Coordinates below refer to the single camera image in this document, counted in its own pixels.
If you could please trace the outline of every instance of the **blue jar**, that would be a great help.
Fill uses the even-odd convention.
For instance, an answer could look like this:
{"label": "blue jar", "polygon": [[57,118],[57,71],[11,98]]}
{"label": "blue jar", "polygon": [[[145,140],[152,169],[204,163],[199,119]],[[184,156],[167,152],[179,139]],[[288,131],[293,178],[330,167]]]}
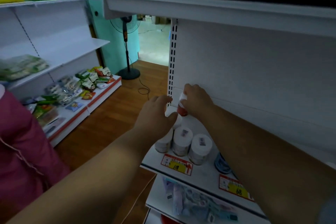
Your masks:
{"label": "blue jar", "polygon": [[221,174],[229,174],[232,172],[231,168],[229,167],[228,163],[225,161],[221,153],[218,153],[215,159],[215,168]]}

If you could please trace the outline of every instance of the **turquoise door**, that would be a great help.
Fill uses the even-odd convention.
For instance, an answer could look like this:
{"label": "turquoise door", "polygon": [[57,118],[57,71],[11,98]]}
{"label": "turquoise door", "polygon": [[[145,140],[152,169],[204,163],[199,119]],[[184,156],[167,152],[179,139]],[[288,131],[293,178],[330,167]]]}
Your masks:
{"label": "turquoise door", "polygon": [[[115,74],[127,66],[123,35],[116,31],[109,20],[104,19],[102,0],[90,0],[89,5],[97,37],[111,41],[102,47],[102,51],[105,65]],[[138,30],[128,34],[127,44],[129,57],[132,62],[135,62],[139,52]]]}

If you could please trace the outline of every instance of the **forearm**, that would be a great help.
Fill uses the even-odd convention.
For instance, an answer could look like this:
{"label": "forearm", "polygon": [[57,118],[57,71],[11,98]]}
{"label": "forearm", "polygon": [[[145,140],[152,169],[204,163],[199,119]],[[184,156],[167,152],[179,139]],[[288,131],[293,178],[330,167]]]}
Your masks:
{"label": "forearm", "polygon": [[151,145],[130,130],[9,221],[111,223]]}
{"label": "forearm", "polygon": [[220,107],[205,113],[200,121],[271,223],[314,223],[336,171]]}

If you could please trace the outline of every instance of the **hand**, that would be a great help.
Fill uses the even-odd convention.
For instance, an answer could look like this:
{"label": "hand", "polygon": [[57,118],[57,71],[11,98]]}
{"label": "hand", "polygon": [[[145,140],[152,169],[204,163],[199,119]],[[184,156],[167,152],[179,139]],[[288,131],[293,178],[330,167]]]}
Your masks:
{"label": "hand", "polygon": [[164,137],[177,119],[177,112],[165,116],[165,106],[172,100],[171,97],[163,95],[147,101],[139,113],[134,129],[153,140],[153,143]]}
{"label": "hand", "polygon": [[184,94],[187,95],[187,100],[182,99],[181,103],[189,114],[200,120],[203,114],[208,112],[214,104],[206,91],[198,86],[198,84],[184,86]]}

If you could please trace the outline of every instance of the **pink fabric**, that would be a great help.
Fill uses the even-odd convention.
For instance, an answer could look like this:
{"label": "pink fabric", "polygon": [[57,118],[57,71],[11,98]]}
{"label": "pink fabric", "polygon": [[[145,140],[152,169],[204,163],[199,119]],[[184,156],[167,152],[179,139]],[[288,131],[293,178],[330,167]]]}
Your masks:
{"label": "pink fabric", "polygon": [[0,99],[0,201],[21,210],[70,173],[30,112],[9,92]]}

